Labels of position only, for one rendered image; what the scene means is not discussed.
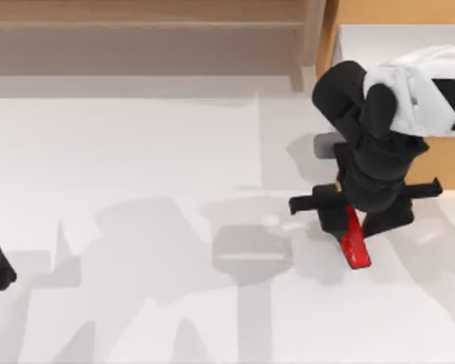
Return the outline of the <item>brown wooden shelf unit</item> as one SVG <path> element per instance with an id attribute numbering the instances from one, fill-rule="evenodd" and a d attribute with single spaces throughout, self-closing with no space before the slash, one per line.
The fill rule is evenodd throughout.
<path id="1" fill-rule="evenodd" d="M 285 76 L 303 88 L 326 0 L 0 0 L 0 76 Z"/>

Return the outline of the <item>orange wooden cabinet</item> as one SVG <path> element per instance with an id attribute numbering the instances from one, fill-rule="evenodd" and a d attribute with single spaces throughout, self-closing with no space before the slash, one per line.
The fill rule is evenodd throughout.
<path id="1" fill-rule="evenodd" d="M 322 28 L 315 58 L 320 78 L 334 59 L 340 27 L 455 26 L 455 0 L 325 0 Z M 431 138 L 430 150 L 416 159 L 407 179 L 410 183 L 439 177 L 444 188 L 455 190 L 455 138 Z"/>

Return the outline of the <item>red stapler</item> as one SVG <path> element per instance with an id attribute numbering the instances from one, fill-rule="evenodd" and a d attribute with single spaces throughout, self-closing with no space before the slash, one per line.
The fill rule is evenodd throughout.
<path id="1" fill-rule="evenodd" d="M 345 204 L 343 212 L 347 220 L 347 227 L 342 237 L 338 239 L 342 253 L 353 270 L 368 268 L 372 261 L 366 248 L 356 210 L 351 205 Z"/>

